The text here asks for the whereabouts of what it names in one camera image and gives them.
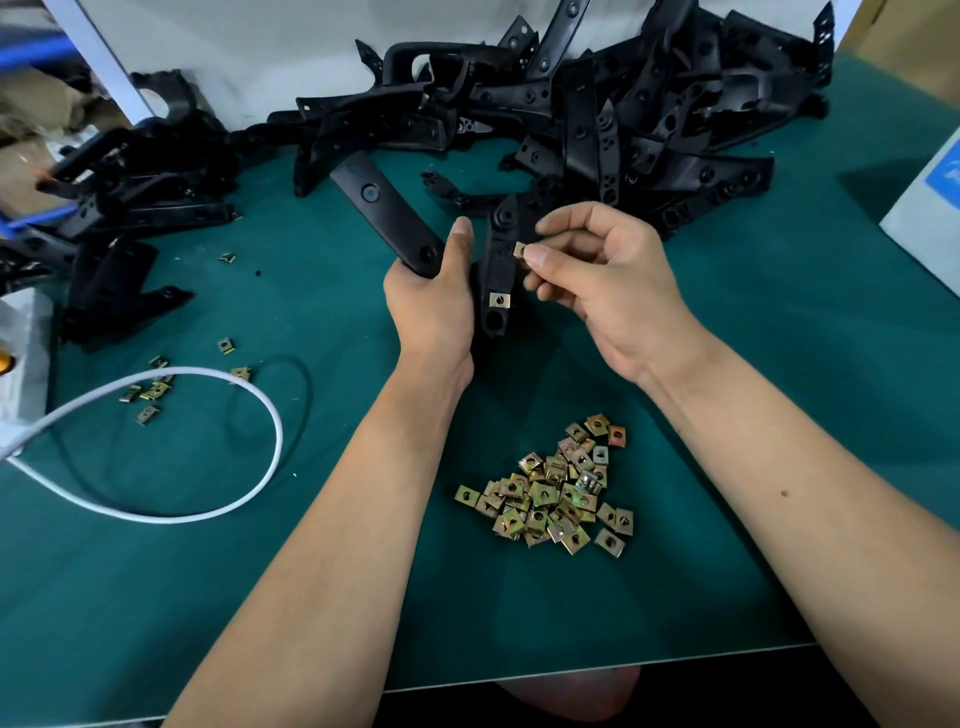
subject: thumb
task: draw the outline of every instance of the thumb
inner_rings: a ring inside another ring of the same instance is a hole
[[[565,288],[574,296],[583,296],[586,293],[585,289],[593,279],[597,267],[536,243],[524,248],[523,259],[530,266],[530,270],[542,279]]]
[[[469,274],[470,260],[473,257],[473,225],[469,218],[458,217],[446,239],[444,260],[441,263],[442,276],[461,278]]]

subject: white wall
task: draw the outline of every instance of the white wall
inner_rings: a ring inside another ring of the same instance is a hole
[[[296,96],[351,93],[372,76],[353,39],[380,55],[395,42],[496,43],[518,13],[542,33],[556,0],[81,0],[129,72],[181,68],[192,74],[231,129],[293,109]],[[811,37],[826,0],[701,0],[717,14],[736,7]],[[572,51],[636,34],[653,0],[593,0]],[[839,38],[859,0],[835,0]]]

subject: pile of clip nuts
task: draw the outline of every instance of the pile of clip nuts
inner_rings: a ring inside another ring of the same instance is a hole
[[[460,486],[456,500],[493,519],[497,536],[522,536],[530,547],[552,541],[571,555],[593,540],[619,558],[625,543],[615,534],[634,535],[634,513],[600,499],[606,500],[610,450],[627,447],[627,430],[593,415],[565,432],[555,454],[544,459],[531,452],[519,461],[523,475],[492,480],[482,494]],[[598,444],[602,437],[606,445]],[[584,526],[596,522],[604,527],[591,539]]]

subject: green workbench mat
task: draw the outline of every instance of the green workbench mat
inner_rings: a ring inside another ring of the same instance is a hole
[[[826,121],[799,119],[740,150],[776,154],[773,188],[684,228],[667,244],[670,262],[709,328],[857,456],[960,525],[960,302],[876,226],[960,113],[859,61],[837,63],[828,95]],[[420,171],[433,165],[468,191],[521,189],[522,176],[494,171],[514,147],[375,158],[445,234],[451,218],[422,191]],[[197,298],[121,344],[61,348],[52,386],[62,403],[157,354],[252,366],[286,427],[280,470],[234,513],[154,526],[87,513],[0,468],[0,728],[168,711],[393,369],[381,282],[394,256],[334,184],[297,199],[291,175],[281,155],[242,176],[242,220],[152,240],[150,284]],[[223,253],[236,262],[218,262]],[[650,401],[606,368],[571,314],[534,311],[496,342],[457,410],[387,687],[810,642]],[[225,336],[237,347],[226,356]],[[163,514],[233,500],[267,467],[269,418],[239,388],[180,376],[146,427],[133,420],[143,404],[103,400],[24,459],[78,493]],[[610,501],[636,512],[619,560],[594,546],[570,557],[495,538],[492,521],[453,501],[458,484],[482,488],[526,452],[547,454],[567,424],[597,411],[629,433],[610,466]]]

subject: right hand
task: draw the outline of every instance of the right hand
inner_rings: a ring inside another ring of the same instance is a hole
[[[523,252],[523,282],[572,308],[619,375],[646,388],[698,360],[711,338],[680,296],[657,232],[600,203],[554,210]]]

